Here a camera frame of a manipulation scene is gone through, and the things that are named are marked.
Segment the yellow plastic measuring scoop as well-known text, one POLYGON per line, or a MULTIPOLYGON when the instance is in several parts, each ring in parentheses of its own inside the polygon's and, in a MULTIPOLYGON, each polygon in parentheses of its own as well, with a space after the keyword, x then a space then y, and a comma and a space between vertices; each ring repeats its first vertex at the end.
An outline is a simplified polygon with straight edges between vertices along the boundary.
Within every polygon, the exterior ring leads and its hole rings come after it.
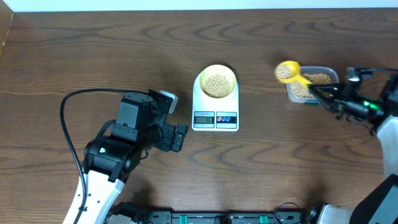
POLYGON ((288 60, 278 64, 274 70, 274 74, 281 83, 299 82, 306 89, 312 84, 311 81, 301 75, 301 66, 296 61, 288 60))

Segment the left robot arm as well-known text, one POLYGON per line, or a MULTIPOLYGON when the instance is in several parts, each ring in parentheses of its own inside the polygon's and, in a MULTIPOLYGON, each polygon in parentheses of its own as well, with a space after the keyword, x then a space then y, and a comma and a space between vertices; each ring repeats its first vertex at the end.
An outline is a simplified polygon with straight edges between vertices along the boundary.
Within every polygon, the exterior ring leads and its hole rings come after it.
POLYGON ((123 98, 116 119, 99 130, 79 161, 65 123, 66 101, 60 107, 62 129, 79 172, 79 183, 65 223, 104 223, 108 212, 121 193, 129 174, 151 148, 180 152, 188 126, 165 122, 174 112, 178 98, 167 91, 121 90, 123 98))

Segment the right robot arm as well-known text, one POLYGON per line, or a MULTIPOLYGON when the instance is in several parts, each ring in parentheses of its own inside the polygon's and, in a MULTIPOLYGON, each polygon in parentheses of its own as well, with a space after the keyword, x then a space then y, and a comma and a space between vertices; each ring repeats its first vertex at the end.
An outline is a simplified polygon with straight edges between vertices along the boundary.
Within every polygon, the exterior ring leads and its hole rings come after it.
POLYGON ((381 143, 384 180, 354 209, 329 203, 313 207, 307 223, 397 223, 397 70, 390 76, 377 100, 360 94, 363 78, 378 72, 377 68, 348 69, 348 83, 309 85, 310 93, 337 119, 365 121, 370 134, 381 143))

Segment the white digital kitchen scale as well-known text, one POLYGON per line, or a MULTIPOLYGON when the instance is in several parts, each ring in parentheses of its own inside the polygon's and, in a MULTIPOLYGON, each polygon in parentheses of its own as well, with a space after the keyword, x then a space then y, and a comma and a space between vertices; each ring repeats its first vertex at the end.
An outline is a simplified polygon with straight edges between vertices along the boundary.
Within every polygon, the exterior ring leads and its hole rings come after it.
POLYGON ((239 85, 234 72, 223 74, 232 92, 223 98, 208 96, 200 85, 204 81, 202 71, 193 84, 192 129, 194 131, 235 132, 239 129, 239 85))

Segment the soybeans in bowl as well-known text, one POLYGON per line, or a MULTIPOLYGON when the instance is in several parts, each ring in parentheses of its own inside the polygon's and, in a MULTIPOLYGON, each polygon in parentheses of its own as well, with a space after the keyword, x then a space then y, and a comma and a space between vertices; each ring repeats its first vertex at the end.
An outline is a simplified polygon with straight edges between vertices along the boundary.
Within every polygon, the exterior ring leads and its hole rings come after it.
POLYGON ((219 74, 207 77, 203 83, 203 91, 212 98, 224 98, 231 90, 231 82, 219 74))

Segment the pale yellow plastic bowl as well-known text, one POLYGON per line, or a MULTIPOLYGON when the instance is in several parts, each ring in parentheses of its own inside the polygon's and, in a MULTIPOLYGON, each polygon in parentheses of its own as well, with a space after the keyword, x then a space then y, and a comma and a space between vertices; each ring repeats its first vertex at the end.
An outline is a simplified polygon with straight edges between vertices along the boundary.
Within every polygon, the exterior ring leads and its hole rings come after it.
POLYGON ((237 85, 236 75, 234 74, 232 69, 224 65, 210 65, 209 67, 206 67, 204 71, 201 72, 201 74, 199 75, 199 84, 201 90, 203 91, 203 83, 206 80, 206 78, 215 74, 225 76, 231 82, 232 90, 230 94, 232 94, 237 85))

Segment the soybeans in container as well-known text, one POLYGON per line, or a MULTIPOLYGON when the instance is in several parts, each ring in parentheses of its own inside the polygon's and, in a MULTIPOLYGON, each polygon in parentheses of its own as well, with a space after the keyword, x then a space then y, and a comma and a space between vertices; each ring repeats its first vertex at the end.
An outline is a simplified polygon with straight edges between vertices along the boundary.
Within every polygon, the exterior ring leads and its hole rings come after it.
MULTIPOLYGON (((312 82, 315 85, 332 84, 331 78, 324 73, 316 74, 302 74, 304 78, 312 82)), ((301 98, 313 98, 313 95, 299 82, 295 81, 291 85, 292 93, 301 98)))

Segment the clear plastic container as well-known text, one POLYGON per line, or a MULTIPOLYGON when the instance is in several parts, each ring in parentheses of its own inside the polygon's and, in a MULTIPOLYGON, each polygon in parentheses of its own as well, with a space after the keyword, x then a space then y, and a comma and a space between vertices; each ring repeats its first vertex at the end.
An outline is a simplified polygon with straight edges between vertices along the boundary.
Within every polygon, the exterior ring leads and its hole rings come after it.
MULTIPOLYGON (((338 83, 338 75, 328 67, 307 66, 301 67, 301 74, 304 78, 315 85, 338 83)), ((315 98, 304 86, 299 82, 286 84, 288 98, 293 103, 318 104, 315 98)))

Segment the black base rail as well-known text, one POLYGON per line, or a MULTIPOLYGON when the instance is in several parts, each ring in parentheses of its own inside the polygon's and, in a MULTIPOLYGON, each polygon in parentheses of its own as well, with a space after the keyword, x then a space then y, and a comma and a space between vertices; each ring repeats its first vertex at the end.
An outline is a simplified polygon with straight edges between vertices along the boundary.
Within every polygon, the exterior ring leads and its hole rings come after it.
POLYGON ((295 224, 316 223, 325 203, 318 203, 305 211, 288 208, 283 203, 274 212, 175 212, 172 210, 146 210, 130 202, 112 208, 105 224, 295 224))

